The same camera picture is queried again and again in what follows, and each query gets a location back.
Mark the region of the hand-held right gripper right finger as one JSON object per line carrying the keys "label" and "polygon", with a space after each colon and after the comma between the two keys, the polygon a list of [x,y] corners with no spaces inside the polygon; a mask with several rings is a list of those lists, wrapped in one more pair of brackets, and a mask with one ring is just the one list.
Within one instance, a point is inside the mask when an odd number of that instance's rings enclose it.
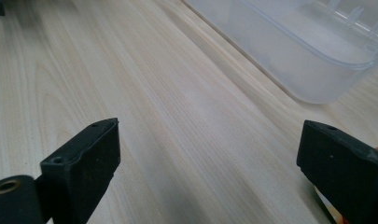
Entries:
{"label": "hand-held right gripper right finger", "polygon": [[349,224],[378,224],[378,150],[328,124],[303,123],[297,165]]}

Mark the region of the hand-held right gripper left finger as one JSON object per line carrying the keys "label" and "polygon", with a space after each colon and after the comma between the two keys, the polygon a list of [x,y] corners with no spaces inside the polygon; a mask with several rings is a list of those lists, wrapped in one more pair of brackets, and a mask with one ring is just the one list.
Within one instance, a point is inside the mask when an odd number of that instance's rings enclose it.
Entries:
{"label": "hand-held right gripper left finger", "polygon": [[87,126],[40,162],[35,181],[46,221],[86,224],[120,163],[119,121]]}

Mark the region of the clear plastic container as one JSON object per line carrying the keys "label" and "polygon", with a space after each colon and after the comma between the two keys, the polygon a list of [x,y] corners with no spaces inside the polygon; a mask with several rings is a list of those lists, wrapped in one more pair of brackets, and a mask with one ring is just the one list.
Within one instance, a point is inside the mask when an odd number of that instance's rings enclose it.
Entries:
{"label": "clear plastic container", "polygon": [[304,102],[332,102],[378,65],[378,0],[183,2]]}

